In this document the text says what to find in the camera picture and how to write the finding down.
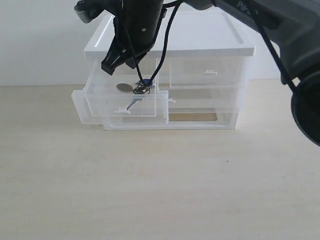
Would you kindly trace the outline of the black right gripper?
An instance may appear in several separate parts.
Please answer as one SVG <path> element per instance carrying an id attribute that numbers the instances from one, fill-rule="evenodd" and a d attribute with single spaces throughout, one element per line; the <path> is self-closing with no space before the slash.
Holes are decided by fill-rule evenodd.
<path id="1" fill-rule="evenodd" d="M 123 64 L 135 69 L 155 45 L 166 12 L 163 7 L 121 7 L 113 19 L 114 37 L 101 69 L 109 75 Z"/>

